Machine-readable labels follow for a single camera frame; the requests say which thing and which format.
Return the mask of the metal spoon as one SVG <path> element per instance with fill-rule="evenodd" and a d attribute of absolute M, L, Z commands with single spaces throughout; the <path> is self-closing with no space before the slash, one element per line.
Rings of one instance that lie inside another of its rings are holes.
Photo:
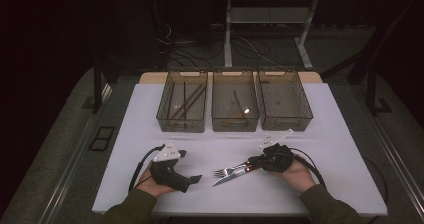
<path fill-rule="evenodd" d="M 239 107 L 239 110 L 240 110 L 240 114 L 241 114 L 241 116 L 242 116 L 242 117 L 244 117 L 246 114 L 249 114 L 249 113 L 250 113 L 250 109 L 249 109 L 248 107 L 243 107 L 243 106 L 241 105 L 241 103 L 240 103 L 240 100 L 239 100 L 239 97 L 238 97 L 238 95 L 237 95 L 236 90 L 233 90 L 233 95 L 234 95 L 234 97 L 235 97 L 236 104 L 237 104 L 237 105 L 238 105 L 238 107 Z"/>

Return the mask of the black stand leg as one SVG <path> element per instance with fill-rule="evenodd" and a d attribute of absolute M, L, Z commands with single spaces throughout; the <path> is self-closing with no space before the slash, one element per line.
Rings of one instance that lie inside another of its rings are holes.
<path fill-rule="evenodd" d="M 379 113 L 391 113 L 392 109 L 384 98 L 376 96 L 377 88 L 377 72 L 375 70 L 368 71 L 366 106 L 373 116 Z"/>
<path fill-rule="evenodd" d="M 96 114 L 102 105 L 102 72 L 99 58 L 96 57 L 93 63 L 94 74 L 94 108 L 93 113 Z"/>

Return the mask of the wooden-handled steel fork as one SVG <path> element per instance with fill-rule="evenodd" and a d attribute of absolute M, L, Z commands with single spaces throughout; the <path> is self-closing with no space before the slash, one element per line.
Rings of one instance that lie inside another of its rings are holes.
<path fill-rule="evenodd" d="M 249 161 L 243 162 L 239 165 L 233 166 L 233 167 L 226 167 L 220 170 L 215 170 L 213 172 L 213 176 L 216 178 L 223 178 L 225 176 L 228 176 L 232 174 L 233 172 L 240 170 L 242 168 L 252 167 L 252 164 Z"/>

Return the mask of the grey metal desk frame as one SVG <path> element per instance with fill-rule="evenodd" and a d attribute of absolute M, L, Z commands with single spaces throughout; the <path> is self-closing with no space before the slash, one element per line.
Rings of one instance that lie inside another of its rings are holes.
<path fill-rule="evenodd" d="M 319 0 L 311 0 L 308 7 L 236 7 L 227 0 L 224 39 L 224 61 L 232 66 L 231 26 L 233 24 L 301 24 L 302 32 L 294 42 L 305 69 L 313 68 L 305 41 Z"/>

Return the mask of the aluminium floor rail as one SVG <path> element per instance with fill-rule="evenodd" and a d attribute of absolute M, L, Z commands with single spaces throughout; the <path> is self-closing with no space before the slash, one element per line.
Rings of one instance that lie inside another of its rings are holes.
<path fill-rule="evenodd" d="M 92 114 L 87 120 L 84 129 L 79 132 L 80 138 L 71 155 L 71 158 L 66 165 L 57 185 L 53 189 L 52 196 L 41 215 L 38 224 L 54 224 L 57 213 L 66 198 L 69 187 L 77 173 L 80 165 L 80 159 L 84 151 L 87 149 L 92 133 L 99 122 L 100 116 L 104 112 L 104 107 L 100 107 L 95 114 Z"/>
<path fill-rule="evenodd" d="M 385 157 L 424 224 L 424 130 L 397 100 L 372 97 L 366 110 Z"/>

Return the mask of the wooden-handled steel knife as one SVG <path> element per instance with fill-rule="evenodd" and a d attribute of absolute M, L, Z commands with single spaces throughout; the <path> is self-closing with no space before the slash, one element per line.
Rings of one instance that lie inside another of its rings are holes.
<path fill-rule="evenodd" d="M 245 175 L 245 174 L 250 173 L 252 171 L 255 171 L 257 169 L 259 169 L 259 166 L 253 165 L 253 166 L 249 166 L 249 167 L 243 168 L 241 170 L 238 170 L 238 171 L 236 171 L 234 173 L 231 173 L 231 174 L 229 174 L 227 176 L 224 176 L 224 177 L 220 178 L 219 180 L 217 180 L 213 184 L 213 187 L 218 186 L 218 185 L 221 185 L 221 184 L 224 184 L 226 182 L 229 182 L 229 181 L 231 181 L 231 180 L 233 180 L 235 178 L 238 178 L 238 177 L 240 177 L 242 175 Z"/>

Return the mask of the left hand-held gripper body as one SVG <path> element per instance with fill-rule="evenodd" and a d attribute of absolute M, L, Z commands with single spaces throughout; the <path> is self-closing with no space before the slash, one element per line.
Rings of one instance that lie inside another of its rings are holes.
<path fill-rule="evenodd" d="M 189 178 L 177 173 L 174 169 L 181 159 L 178 150 L 173 141 L 165 144 L 153 158 L 150 173 L 158 184 L 185 193 L 190 186 Z"/>

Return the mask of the white table mat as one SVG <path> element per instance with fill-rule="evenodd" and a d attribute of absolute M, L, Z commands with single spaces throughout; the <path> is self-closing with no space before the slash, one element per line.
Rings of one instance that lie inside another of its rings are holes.
<path fill-rule="evenodd" d="M 364 217 L 387 212 L 329 87 L 304 87 L 313 119 L 303 132 L 294 132 L 284 144 L 306 152 L 315 162 L 330 194 Z M 307 211 L 298 194 L 284 181 L 255 170 L 224 184 L 217 184 L 216 170 L 237 165 L 260 154 L 265 133 L 164 132 L 156 113 L 162 96 L 160 84 L 136 85 L 119 130 L 101 185 L 92 206 L 103 213 L 121 203 L 140 161 L 155 146 L 172 142 L 186 155 L 175 166 L 184 176 L 200 176 L 187 192 L 159 198 L 156 216 L 304 216 Z"/>

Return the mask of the smoky transparent plastic bin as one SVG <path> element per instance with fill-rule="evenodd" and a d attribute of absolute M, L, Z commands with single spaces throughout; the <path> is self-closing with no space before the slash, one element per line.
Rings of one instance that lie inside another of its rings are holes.
<path fill-rule="evenodd" d="M 313 112 L 296 70 L 261 67 L 255 84 L 263 130 L 306 130 Z"/>
<path fill-rule="evenodd" d="M 175 84 L 171 111 L 169 119 L 166 119 L 167 102 L 169 90 L 172 84 Z M 205 89 L 204 112 L 201 119 L 172 119 L 171 116 L 183 103 L 183 88 L 186 88 L 185 95 L 187 97 L 200 85 L 203 84 Z M 190 70 L 190 69 L 173 69 L 167 74 L 164 85 L 161 101 L 158 107 L 156 119 L 159 122 L 163 132 L 187 132 L 187 133 L 202 133 L 205 130 L 205 112 L 206 99 L 208 89 L 208 72 L 206 70 Z"/>
<path fill-rule="evenodd" d="M 241 105 L 250 109 L 247 118 L 222 118 L 240 112 L 233 90 L 236 90 Z M 213 72 L 211 117 L 215 132 L 256 131 L 259 110 L 252 70 L 225 68 Z"/>

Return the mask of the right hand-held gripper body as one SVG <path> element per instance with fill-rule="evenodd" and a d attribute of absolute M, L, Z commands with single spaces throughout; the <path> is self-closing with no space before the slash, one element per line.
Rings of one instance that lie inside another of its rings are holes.
<path fill-rule="evenodd" d="M 260 161 L 264 170 L 284 172 L 291 166 L 294 154 L 283 144 L 283 141 L 292 133 L 293 130 L 288 129 L 265 134 L 262 143 L 259 145 L 259 148 L 263 151 L 262 154 L 265 155 L 264 160 Z"/>

